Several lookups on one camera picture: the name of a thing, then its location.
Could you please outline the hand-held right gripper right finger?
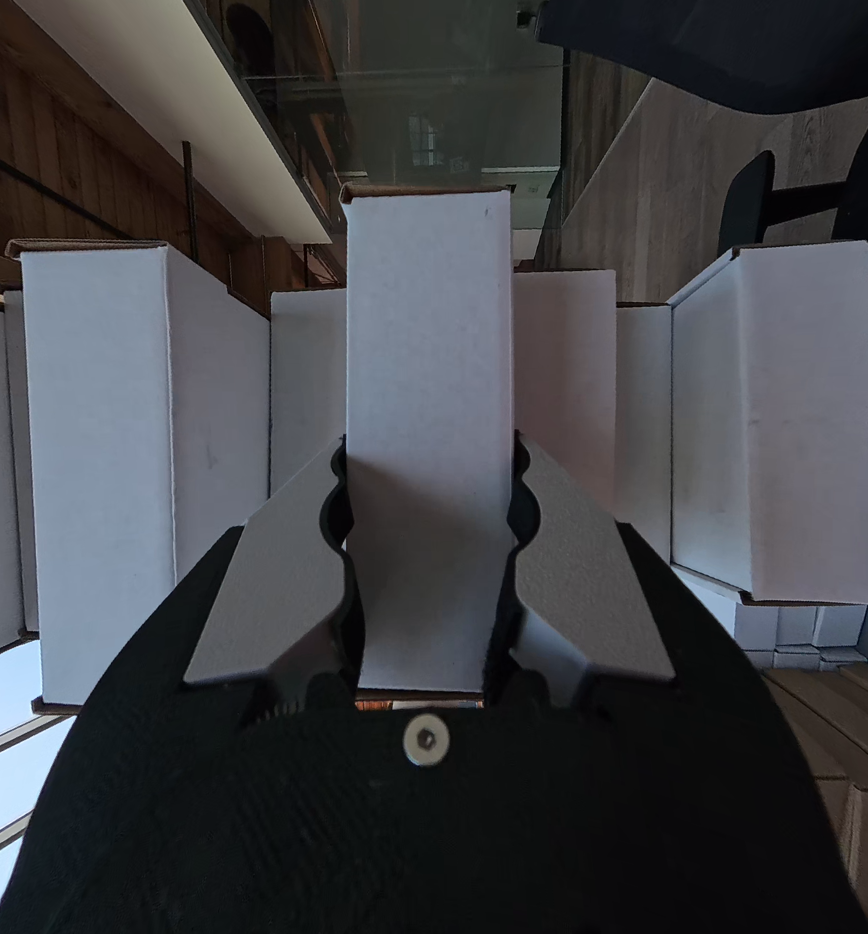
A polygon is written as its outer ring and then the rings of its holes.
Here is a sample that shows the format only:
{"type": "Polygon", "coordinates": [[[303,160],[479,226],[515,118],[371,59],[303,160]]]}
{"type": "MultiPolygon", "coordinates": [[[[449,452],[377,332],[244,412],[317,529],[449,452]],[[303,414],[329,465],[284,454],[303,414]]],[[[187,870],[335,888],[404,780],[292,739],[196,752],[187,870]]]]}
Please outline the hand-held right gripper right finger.
{"type": "Polygon", "coordinates": [[[670,683],[673,664],[614,517],[518,432],[508,524],[507,657],[574,706],[595,676],[670,683]]]}

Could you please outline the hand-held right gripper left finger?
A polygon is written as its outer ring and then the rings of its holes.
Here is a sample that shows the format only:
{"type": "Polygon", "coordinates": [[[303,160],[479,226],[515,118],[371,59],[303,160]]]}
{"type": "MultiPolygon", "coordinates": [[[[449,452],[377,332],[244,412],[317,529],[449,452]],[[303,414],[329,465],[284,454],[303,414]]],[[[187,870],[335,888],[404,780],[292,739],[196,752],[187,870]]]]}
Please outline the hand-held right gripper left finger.
{"type": "Polygon", "coordinates": [[[331,677],[354,707],[365,615],[353,526],[342,436],[247,520],[184,683],[254,682],[277,708],[303,708],[311,683],[331,677]]]}

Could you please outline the pile of white boxes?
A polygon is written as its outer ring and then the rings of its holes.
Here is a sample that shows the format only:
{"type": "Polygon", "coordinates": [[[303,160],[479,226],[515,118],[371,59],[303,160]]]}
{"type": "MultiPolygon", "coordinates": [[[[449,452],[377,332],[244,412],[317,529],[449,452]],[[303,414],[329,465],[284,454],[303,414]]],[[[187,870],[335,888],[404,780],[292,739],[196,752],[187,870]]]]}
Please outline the pile of white boxes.
{"type": "MultiPolygon", "coordinates": [[[[82,703],[228,528],[346,430],[344,289],[266,319],[167,245],[26,253],[0,312],[0,642],[82,703]]],[[[868,603],[868,245],[731,251],[667,305],[511,274],[515,426],[655,550],[868,603]]]]}

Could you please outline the white cardboard box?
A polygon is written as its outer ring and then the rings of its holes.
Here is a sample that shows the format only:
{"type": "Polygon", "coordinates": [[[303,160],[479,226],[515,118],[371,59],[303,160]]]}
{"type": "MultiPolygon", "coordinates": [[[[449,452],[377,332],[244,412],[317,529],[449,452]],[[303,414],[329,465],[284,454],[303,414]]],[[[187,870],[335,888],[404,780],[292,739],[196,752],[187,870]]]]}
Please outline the white cardboard box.
{"type": "Polygon", "coordinates": [[[360,685],[479,692],[513,544],[510,195],[346,198],[360,685]]]}

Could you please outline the brown cardboard box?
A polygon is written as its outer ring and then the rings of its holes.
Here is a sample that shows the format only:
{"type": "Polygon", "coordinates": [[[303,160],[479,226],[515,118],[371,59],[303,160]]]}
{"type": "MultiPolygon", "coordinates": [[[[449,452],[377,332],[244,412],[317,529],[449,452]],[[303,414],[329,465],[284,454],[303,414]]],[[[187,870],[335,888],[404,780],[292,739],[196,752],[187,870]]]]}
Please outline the brown cardboard box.
{"type": "Polygon", "coordinates": [[[868,663],[771,670],[764,681],[810,766],[868,917],[868,663]]]}

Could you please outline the white ledge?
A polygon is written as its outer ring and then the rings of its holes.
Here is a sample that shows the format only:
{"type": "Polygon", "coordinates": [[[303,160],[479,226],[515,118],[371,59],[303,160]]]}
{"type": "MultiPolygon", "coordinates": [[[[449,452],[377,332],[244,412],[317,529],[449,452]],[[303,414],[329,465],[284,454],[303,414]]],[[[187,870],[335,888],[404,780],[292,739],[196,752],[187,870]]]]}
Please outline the white ledge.
{"type": "Polygon", "coordinates": [[[181,1],[19,1],[251,234],[328,244],[325,221],[247,88],[181,1]]]}

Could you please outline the glass railing panel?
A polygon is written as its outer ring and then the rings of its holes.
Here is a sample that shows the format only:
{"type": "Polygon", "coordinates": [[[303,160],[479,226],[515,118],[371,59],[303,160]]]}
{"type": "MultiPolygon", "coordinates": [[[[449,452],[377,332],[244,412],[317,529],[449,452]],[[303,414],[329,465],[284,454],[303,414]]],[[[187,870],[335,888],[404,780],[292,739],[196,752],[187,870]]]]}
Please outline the glass railing panel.
{"type": "Polygon", "coordinates": [[[334,234],[348,184],[506,188],[533,257],[561,166],[566,61],[540,2],[221,2],[233,61],[334,234]]]}

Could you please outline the black office chair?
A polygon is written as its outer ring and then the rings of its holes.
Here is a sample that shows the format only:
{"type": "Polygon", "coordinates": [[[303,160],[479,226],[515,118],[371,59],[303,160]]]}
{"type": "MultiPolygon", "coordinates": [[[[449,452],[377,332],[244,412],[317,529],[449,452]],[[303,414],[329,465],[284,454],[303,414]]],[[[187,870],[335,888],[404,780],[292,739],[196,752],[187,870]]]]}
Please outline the black office chair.
{"type": "MultiPolygon", "coordinates": [[[[552,1],[536,15],[535,36],[741,112],[868,97],[868,1],[552,1]]],[[[774,176],[767,150],[734,177],[719,255],[830,209],[833,239],[868,243],[868,131],[843,182],[774,191],[774,176]]]]}

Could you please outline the skylight window frame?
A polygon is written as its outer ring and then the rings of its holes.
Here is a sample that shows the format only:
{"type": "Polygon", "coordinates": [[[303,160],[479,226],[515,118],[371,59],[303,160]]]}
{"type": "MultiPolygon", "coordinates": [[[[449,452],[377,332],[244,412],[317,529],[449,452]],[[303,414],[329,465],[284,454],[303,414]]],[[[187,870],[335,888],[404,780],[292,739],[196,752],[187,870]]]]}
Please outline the skylight window frame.
{"type": "Polygon", "coordinates": [[[0,734],[0,898],[71,716],[38,716],[0,734]]]}

